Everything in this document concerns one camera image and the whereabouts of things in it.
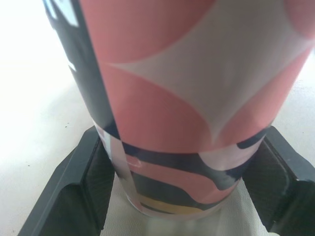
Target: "white surface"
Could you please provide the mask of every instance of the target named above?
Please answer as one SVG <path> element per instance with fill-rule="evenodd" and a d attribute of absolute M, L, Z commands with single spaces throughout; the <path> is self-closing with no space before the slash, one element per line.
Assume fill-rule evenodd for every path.
<path fill-rule="evenodd" d="M 7 1 L 4 6 L 0 9 L 0 236 L 16 236 L 56 166 L 93 123 L 41 3 L 18 0 Z M 313 56 L 274 122 L 313 165 L 314 77 Z M 213 216 L 179 223 L 139 213 L 115 179 L 102 235 L 266 236 L 268 233 L 243 182 Z"/>

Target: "printed design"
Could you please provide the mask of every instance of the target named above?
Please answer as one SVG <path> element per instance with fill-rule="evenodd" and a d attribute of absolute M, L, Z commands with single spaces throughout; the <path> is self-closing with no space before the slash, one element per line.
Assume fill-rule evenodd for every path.
<path fill-rule="evenodd" d="M 202 161 L 210 168 L 225 171 L 236 168 L 247 162 L 257 151 L 267 128 L 236 145 L 230 145 L 214 151 L 200 152 Z"/>
<path fill-rule="evenodd" d="M 266 135 L 268 128 L 269 127 L 264 128 L 261 131 L 259 131 L 257 134 L 255 134 L 254 136 L 250 137 L 249 139 L 239 142 L 237 144 L 237 147 L 240 149 L 247 149 L 247 148 L 252 147 L 256 143 L 258 143 L 259 140 L 262 139 L 262 137 Z"/>
<path fill-rule="evenodd" d="M 284 0 L 292 26 L 304 37 L 315 39 L 315 1 Z"/>
<path fill-rule="evenodd" d="M 221 131 L 217 138 L 217 147 L 225 147 L 246 140 L 272 122 L 310 51 L 311 49 L 304 51 L 286 69 L 248 100 Z"/>
<path fill-rule="evenodd" d="M 115 119 L 78 1 L 65 0 L 61 3 L 46 0 L 44 5 L 72 65 L 69 68 L 91 117 L 98 126 L 119 139 Z"/>
<path fill-rule="evenodd" d="M 191 213 L 201 212 L 201 210 L 210 209 L 211 207 L 218 204 L 198 203 L 181 188 L 151 178 L 147 178 L 142 175 L 138 175 L 134 172 L 131 172 L 131 174 L 138 194 L 159 201 L 161 203 L 194 208 L 190 209 Z M 150 201 L 146 201 L 144 202 L 144 204 L 149 205 Z M 155 202 L 155 204 L 152 204 L 151 207 L 157 208 L 158 205 L 159 203 Z"/>
<path fill-rule="evenodd" d="M 101 71 L 122 141 L 170 153 L 211 148 L 208 124 L 188 103 L 122 70 L 102 64 Z"/>
<path fill-rule="evenodd" d="M 99 62 L 128 62 L 175 43 L 214 0 L 82 0 Z"/>
<path fill-rule="evenodd" d="M 236 186 L 234 184 L 220 191 L 211 179 L 202 175 L 147 163 L 129 155 L 127 155 L 127 162 L 132 172 L 177 186 L 199 203 L 216 203 L 229 195 Z"/>
<path fill-rule="evenodd" d="M 314 43 L 312 0 L 45 2 L 130 201 L 169 219 L 230 194 Z"/>
<path fill-rule="evenodd" d="M 160 210 L 152 209 L 152 207 L 146 207 L 144 205 L 142 205 L 142 212 L 149 216 L 160 217 L 160 218 L 169 219 L 169 220 L 196 220 L 196 219 L 200 219 L 202 217 L 205 217 L 207 215 L 210 215 L 216 212 L 217 210 L 221 208 L 222 204 L 223 202 L 215 205 L 214 207 L 208 210 L 204 210 L 202 212 L 193 213 L 193 214 L 180 214 L 179 215 L 179 214 L 164 213 L 164 212 L 160 212 Z"/>

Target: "pink and white pattern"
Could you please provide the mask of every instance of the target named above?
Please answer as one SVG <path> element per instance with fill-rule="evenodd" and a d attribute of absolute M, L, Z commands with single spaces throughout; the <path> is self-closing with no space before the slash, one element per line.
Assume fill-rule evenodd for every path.
<path fill-rule="evenodd" d="M 199 153 L 217 171 L 255 153 L 261 140 L 246 149 L 236 143 L 272 122 L 315 40 L 314 0 L 81 5 L 121 141 L 155 152 Z M 144 213 L 163 214 L 137 201 L 130 171 L 177 186 L 200 203 L 218 202 L 235 187 L 220 191 L 211 179 L 141 162 L 98 131 L 130 200 Z"/>

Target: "cylindrical container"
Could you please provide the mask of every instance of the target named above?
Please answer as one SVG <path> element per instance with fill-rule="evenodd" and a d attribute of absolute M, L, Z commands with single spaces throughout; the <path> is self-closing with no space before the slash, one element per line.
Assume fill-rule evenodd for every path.
<path fill-rule="evenodd" d="M 315 38 L 314 0 L 46 7 L 128 199 L 168 219 L 220 207 Z"/>

